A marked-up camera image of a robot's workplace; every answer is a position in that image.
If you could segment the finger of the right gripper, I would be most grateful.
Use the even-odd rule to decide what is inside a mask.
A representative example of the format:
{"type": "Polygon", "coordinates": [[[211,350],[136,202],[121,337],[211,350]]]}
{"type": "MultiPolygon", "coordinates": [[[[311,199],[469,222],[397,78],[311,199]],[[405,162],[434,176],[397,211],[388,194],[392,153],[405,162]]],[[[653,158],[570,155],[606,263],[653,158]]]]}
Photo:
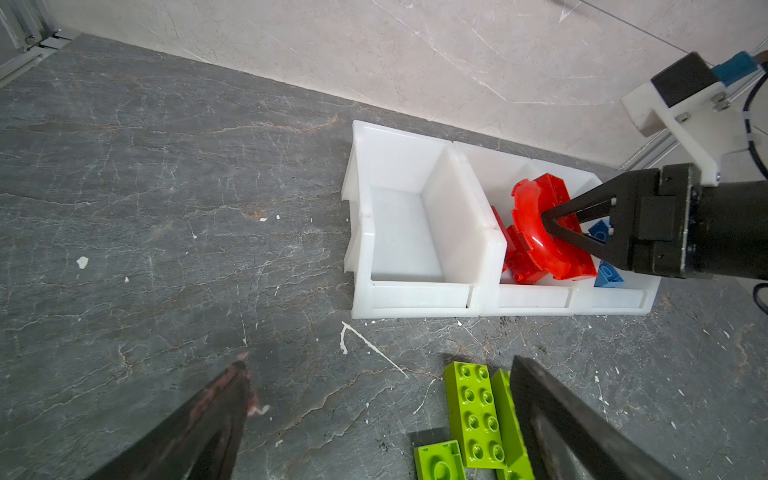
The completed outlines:
{"type": "Polygon", "coordinates": [[[580,223],[607,219],[609,224],[619,224],[621,211],[618,210],[618,200],[623,191],[624,175],[621,174],[565,203],[544,210],[540,218],[544,222],[557,222],[575,215],[580,223]]]}
{"type": "Polygon", "coordinates": [[[608,263],[618,263],[617,244],[612,241],[613,228],[611,226],[611,238],[606,243],[601,243],[592,238],[588,232],[584,234],[581,231],[577,232],[561,225],[558,219],[543,217],[542,222],[546,231],[562,242],[608,263]]]}

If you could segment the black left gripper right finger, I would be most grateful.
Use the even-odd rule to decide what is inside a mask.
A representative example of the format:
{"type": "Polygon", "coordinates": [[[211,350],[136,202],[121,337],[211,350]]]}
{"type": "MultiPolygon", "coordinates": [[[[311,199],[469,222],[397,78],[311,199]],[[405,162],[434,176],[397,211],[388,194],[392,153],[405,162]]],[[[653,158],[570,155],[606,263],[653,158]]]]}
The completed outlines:
{"type": "Polygon", "coordinates": [[[679,477],[622,435],[536,360],[514,358],[510,389],[536,479],[575,479],[575,461],[594,479],[679,477]]]}

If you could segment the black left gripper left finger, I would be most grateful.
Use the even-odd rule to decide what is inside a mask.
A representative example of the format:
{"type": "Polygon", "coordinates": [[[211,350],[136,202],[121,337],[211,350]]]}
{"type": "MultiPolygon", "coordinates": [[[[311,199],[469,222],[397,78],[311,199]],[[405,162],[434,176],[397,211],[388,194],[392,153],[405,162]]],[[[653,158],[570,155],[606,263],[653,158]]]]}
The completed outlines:
{"type": "Polygon", "coordinates": [[[230,479],[250,400],[247,367],[243,361],[235,361],[90,477],[230,479]]]}

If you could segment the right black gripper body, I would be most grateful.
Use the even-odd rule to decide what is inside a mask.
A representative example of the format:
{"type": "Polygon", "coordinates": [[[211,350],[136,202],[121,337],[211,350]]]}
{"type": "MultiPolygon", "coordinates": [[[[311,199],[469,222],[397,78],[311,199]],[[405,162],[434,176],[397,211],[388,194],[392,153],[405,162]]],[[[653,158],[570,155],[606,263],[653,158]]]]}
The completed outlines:
{"type": "Polygon", "coordinates": [[[767,182],[705,186],[693,164],[627,172],[611,195],[611,260],[636,273],[767,278],[767,182]]]}

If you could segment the blue lego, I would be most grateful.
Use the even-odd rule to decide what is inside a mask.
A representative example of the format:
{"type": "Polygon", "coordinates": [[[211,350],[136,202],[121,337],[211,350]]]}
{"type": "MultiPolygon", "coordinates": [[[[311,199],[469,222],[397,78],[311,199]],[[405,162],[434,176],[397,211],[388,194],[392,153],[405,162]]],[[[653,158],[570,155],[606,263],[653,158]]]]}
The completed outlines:
{"type": "Polygon", "coordinates": [[[618,270],[609,263],[601,261],[597,269],[595,288],[619,288],[624,284],[624,279],[618,270]]]}

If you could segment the red arch lego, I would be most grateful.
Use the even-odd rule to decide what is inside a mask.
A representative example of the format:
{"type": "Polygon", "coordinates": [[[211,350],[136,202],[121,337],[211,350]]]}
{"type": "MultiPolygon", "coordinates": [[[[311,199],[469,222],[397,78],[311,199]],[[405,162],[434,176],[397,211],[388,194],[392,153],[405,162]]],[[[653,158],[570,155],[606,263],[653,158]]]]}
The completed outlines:
{"type": "Polygon", "coordinates": [[[512,224],[525,238],[534,262],[558,281],[595,278],[597,269],[590,254],[551,236],[540,214],[570,200],[564,181],[551,174],[524,179],[512,190],[512,224]]]}

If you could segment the red double lego brick top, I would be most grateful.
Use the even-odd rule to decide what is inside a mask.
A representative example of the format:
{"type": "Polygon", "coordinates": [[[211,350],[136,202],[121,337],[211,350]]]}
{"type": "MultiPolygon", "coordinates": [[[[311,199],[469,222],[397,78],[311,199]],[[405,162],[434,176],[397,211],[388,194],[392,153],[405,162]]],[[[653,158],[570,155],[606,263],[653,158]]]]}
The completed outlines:
{"type": "Polygon", "coordinates": [[[514,225],[506,230],[507,252],[504,265],[516,284],[535,284],[543,279],[548,271],[539,267],[530,256],[530,247],[514,225]]]}

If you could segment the blue lego brick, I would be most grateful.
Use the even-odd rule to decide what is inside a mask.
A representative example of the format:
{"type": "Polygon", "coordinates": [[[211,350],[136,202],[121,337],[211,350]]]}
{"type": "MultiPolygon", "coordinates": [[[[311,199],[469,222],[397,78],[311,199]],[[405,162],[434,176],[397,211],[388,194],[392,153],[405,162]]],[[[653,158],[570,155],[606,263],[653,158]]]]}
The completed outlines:
{"type": "Polygon", "coordinates": [[[588,229],[588,233],[595,240],[606,243],[611,238],[611,227],[605,220],[599,220],[588,229]]]}

